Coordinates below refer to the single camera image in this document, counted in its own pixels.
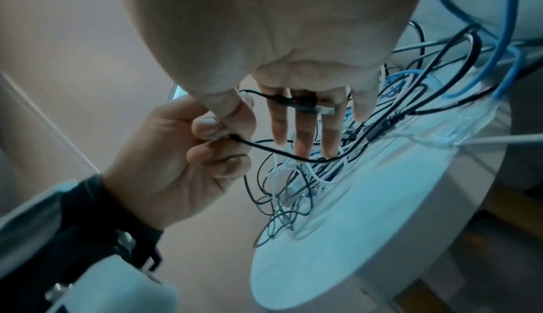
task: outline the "finger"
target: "finger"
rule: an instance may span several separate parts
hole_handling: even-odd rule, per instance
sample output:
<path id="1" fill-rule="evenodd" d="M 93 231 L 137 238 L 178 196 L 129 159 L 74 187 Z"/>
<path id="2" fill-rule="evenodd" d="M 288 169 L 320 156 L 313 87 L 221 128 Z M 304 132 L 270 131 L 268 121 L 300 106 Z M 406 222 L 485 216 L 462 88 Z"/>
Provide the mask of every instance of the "finger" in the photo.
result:
<path id="1" fill-rule="evenodd" d="M 287 90 L 285 88 L 271 88 L 265 85 L 258 85 L 260 91 L 267 95 L 281 95 L 287 96 Z M 273 135 L 273 141 L 278 145 L 284 145 L 287 143 L 288 133 L 288 117 L 287 107 L 277 104 L 272 100 L 266 100 L 268 103 L 268 110 L 270 111 L 271 118 L 271 134 Z"/>
<path id="2" fill-rule="evenodd" d="M 290 90 L 292 97 L 314 96 L 306 90 Z M 313 138 L 317 130 L 317 114 L 297 110 L 295 115 L 296 137 L 294 138 L 294 154 L 309 158 L 313 149 Z"/>
<path id="3" fill-rule="evenodd" d="M 163 104 L 153 110 L 151 115 L 192 122 L 204 115 L 209 109 L 189 95 Z"/>
<path id="4" fill-rule="evenodd" d="M 223 138 L 192 147 L 187 152 L 187 161 L 191 165 L 201 166 L 236 156 L 244 156 L 250 150 L 250 146 L 230 138 Z"/>
<path id="5" fill-rule="evenodd" d="M 322 155 L 325 158 L 332 158 L 338 155 L 339 143 L 343 132 L 343 122 L 347 109 L 347 90 L 337 88 L 324 92 L 318 92 L 319 101 L 333 104 L 334 115 L 322 115 Z"/>
<path id="6" fill-rule="evenodd" d="M 254 99 L 247 92 L 240 93 L 240 97 L 251 109 L 255 106 Z M 192 133 L 202 140 L 214 140 L 232 134 L 233 130 L 216 116 L 208 114 L 192 122 Z"/>
<path id="7" fill-rule="evenodd" d="M 366 121 L 377 105 L 377 95 L 379 94 L 378 75 L 369 78 L 372 85 L 361 83 L 358 86 L 351 87 L 352 93 L 352 112 L 355 121 Z"/>
<path id="8" fill-rule="evenodd" d="M 249 156 L 239 156 L 210 164 L 206 166 L 205 172 L 210 177 L 232 179 L 233 183 L 237 178 L 247 174 L 250 168 L 251 158 Z M 228 187 L 221 186 L 223 191 L 226 191 Z"/>
<path id="9" fill-rule="evenodd" d="M 255 114 L 236 89 L 226 92 L 195 96 L 233 133 L 250 138 L 256 129 Z"/>

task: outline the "fingernail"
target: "fingernail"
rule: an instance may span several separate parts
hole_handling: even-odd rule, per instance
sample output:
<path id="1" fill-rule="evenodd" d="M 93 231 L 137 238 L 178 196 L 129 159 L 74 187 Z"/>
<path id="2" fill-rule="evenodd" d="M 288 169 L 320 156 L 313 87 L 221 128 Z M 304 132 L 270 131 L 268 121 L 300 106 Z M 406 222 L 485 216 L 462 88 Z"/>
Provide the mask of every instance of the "fingernail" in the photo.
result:
<path id="1" fill-rule="evenodd" d="M 212 117 L 206 117 L 201 119 L 198 124 L 202 128 L 203 135 L 212 135 L 219 130 L 219 123 Z"/>

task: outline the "black sleeve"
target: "black sleeve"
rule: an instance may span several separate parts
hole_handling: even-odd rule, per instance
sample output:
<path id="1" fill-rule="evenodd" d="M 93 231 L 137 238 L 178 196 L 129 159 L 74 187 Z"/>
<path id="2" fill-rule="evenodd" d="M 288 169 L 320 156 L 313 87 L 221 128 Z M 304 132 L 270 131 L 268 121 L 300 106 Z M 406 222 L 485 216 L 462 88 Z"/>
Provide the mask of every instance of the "black sleeve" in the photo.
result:
<path id="1" fill-rule="evenodd" d="M 6 298 L 1 305 L 11 308 L 7 311 L 46 311 L 44 295 L 55 283 L 74 283 L 91 265 L 112 255 L 136 268 L 149 258 L 154 261 L 151 271 L 159 265 L 156 244 L 162 231 L 125 211 L 104 189 L 100 175 L 53 195 L 60 201 L 60 227 L 27 262 L 0 279 L 0 293 Z M 132 241 L 121 242 L 121 235 Z"/>

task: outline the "sleeve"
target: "sleeve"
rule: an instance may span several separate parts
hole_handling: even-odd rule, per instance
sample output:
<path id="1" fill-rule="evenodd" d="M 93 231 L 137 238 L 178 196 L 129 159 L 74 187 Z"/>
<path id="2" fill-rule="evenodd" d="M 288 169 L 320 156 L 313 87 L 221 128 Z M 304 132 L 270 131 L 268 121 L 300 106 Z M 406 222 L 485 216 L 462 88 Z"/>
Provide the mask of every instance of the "sleeve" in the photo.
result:
<path id="1" fill-rule="evenodd" d="M 161 235 L 125 211 L 100 175 L 54 187 L 0 219 L 3 306 L 45 311 L 45 293 L 53 285 L 73 283 L 115 254 L 136 268 L 151 258 L 152 271 L 161 261 Z"/>

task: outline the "hand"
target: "hand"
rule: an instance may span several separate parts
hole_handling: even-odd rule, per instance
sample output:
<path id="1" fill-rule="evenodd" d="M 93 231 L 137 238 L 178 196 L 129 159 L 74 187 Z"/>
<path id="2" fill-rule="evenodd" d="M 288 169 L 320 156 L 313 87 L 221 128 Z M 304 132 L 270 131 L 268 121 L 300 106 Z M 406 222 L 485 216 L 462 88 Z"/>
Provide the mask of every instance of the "hand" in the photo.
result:
<path id="1" fill-rule="evenodd" d="M 155 229 L 201 212 L 251 167 L 249 147 L 222 138 L 230 130 L 207 112 L 190 96 L 156 109 L 104 174 L 112 196 Z"/>
<path id="2" fill-rule="evenodd" d="M 322 151 L 338 152 L 352 90 L 357 121 L 373 111 L 378 69 L 418 0 L 124 0 L 160 65 L 241 136 L 255 117 L 236 85 L 248 74 L 264 93 L 314 95 L 335 105 L 322 117 Z M 272 132 L 286 142 L 286 108 L 268 102 Z M 309 157 L 317 117 L 296 112 L 294 150 Z"/>

